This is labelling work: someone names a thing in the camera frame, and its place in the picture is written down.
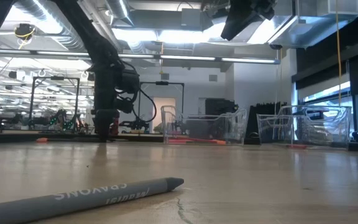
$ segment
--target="black equipment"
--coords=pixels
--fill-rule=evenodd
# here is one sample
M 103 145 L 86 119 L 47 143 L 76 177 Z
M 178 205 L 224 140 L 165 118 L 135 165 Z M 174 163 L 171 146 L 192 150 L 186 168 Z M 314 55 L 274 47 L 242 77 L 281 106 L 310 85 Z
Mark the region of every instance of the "black equipment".
M 271 20 L 277 0 L 230 0 L 230 11 L 221 37 L 232 40 L 253 22 Z
M 0 27 L 16 1 L 0 0 Z M 109 136 L 110 124 L 119 116 L 117 109 L 133 107 L 139 91 L 139 75 L 132 65 L 119 58 L 114 46 L 100 35 L 75 0 L 51 1 L 58 6 L 81 37 L 92 60 L 93 65 L 88 71 L 95 75 L 93 110 L 93 114 L 96 115 L 95 130 L 99 138 L 105 141 Z M 132 67 L 132 70 L 126 69 L 126 65 Z M 117 99 L 118 94 L 122 92 L 134 94 L 133 99 Z
M 235 113 L 239 106 L 234 101 L 225 99 L 206 99 L 205 114 L 219 116 L 225 113 Z
M 131 130 L 141 130 L 144 128 L 144 131 L 147 132 L 150 128 L 150 124 L 139 118 L 136 118 L 135 121 L 123 121 L 119 123 L 119 127 L 127 127 Z

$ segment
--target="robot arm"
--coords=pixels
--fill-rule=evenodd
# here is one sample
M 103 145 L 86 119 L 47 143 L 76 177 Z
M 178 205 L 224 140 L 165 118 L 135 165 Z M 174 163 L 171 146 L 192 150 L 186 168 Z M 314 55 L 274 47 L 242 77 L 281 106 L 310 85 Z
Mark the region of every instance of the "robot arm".
M 0 27 L 16 1 L 0 0 Z M 117 50 L 94 28 L 77 4 L 77 0 L 51 1 L 59 7 L 77 31 L 91 57 L 93 65 L 88 71 L 95 74 L 95 129 L 100 138 L 106 140 L 109 126 L 114 117 L 118 116 L 117 109 L 128 113 L 131 111 L 130 108 L 133 108 L 133 101 L 117 99 L 116 88 L 136 95 L 139 91 L 139 75 L 135 70 L 125 68 L 125 63 L 119 58 Z

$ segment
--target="fluorescent light fixture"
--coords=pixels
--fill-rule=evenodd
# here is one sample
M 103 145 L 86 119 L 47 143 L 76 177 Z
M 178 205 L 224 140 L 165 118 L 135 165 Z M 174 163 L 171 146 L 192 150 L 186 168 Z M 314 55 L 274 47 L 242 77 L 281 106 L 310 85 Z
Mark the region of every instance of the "fluorescent light fixture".
M 114 35 L 119 40 L 127 42 L 138 41 L 156 41 L 157 35 L 154 30 L 139 30 L 139 29 L 112 29 Z
M 140 55 L 140 54 L 118 54 L 120 58 L 154 58 L 154 55 Z
M 47 89 L 50 91 L 60 91 L 60 88 L 55 87 L 55 86 L 48 86 Z
M 274 35 L 273 20 L 265 19 L 258 29 L 252 34 L 247 44 L 264 44 Z
M 31 54 L 31 51 L 0 49 L 0 54 Z
M 161 55 L 161 59 L 179 59 L 179 60 L 204 60 L 214 61 L 214 57 L 194 57 L 194 56 L 177 56 L 177 55 Z
M 1 96 L 19 96 L 23 98 L 30 98 L 31 93 L 0 93 Z M 42 93 L 35 93 L 34 97 L 41 98 L 41 97 L 59 97 L 60 99 L 67 99 L 67 100 L 75 100 L 75 95 L 63 95 L 63 94 L 42 94 Z M 78 100 L 92 100 L 93 96 L 89 96 L 86 98 L 85 95 L 78 96 Z
M 89 57 L 88 53 L 80 53 L 80 52 L 50 52 L 50 51 L 38 51 L 38 54 L 44 54 L 44 55 L 61 55 L 61 56 L 85 56 Z
M 256 58 L 222 58 L 222 62 L 239 62 L 239 63 L 279 63 L 277 60 L 256 59 Z
M 282 27 L 270 40 L 268 40 L 268 43 L 274 42 L 278 37 L 280 37 L 294 22 L 298 20 L 298 16 L 294 16 L 284 27 Z
M 201 31 L 164 30 L 160 37 L 158 37 L 158 40 L 171 44 L 198 44 L 208 42 L 209 37 L 203 35 Z

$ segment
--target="transparent acrylic box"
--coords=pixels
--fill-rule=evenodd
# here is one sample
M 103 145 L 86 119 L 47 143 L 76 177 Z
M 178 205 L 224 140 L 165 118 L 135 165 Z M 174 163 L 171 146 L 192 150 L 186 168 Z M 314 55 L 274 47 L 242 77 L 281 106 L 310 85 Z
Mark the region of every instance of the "transparent acrylic box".
M 261 144 L 312 149 L 347 149 L 351 107 L 284 106 L 278 115 L 258 114 Z
M 220 116 L 183 114 L 174 106 L 161 107 L 165 144 L 243 145 L 245 109 Z

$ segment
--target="black cable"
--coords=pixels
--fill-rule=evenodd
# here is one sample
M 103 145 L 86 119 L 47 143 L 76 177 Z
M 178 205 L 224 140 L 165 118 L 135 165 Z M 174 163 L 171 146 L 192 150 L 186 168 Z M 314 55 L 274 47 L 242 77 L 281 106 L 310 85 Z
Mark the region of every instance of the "black cable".
M 133 66 L 133 65 L 131 65 L 130 63 L 128 63 L 128 62 L 125 62 L 125 61 L 122 61 L 124 64 L 126 64 L 126 65 L 128 65 L 128 66 L 130 66 L 131 68 L 133 68 L 135 71 L 136 71 L 136 68 Z
M 192 9 L 194 9 L 194 7 L 188 2 L 188 1 L 182 1 L 181 3 L 179 3 L 177 11 L 179 11 L 179 7 L 183 4 L 183 3 L 187 3 L 187 5 L 189 5 Z
M 139 120 L 141 120 L 141 121 L 144 121 L 145 123 L 149 123 L 149 122 L 151 122 L 151 121 L 153 121 L 154 120 L 154 118 L 157 116 L 157 106 L 155 105 L 155 103 L 154 103 L 154 100 L 153 99 L 151 99 L 142 89 L 140 89 L 140 92 L 141 93 L 143 93 L 143 95 L 144 96 L 146 96 L 152 103 L 153 103 L 153 107 L 154 107 L 154 116 L 153 116 L 153 118 L 152 119 L 150 119 L 150 120 L 148 120 L 148 121 L 144 121 L 142 118 L 140 118 L 137 114 L 136 114 L 136 112 L 135 112 L 135 109 L 134 108 L 132 108 L 132 112 L 134 112 L 134 115 L 135 115 L 135 117 L 137 118 L 137 119 L 139 119 Z

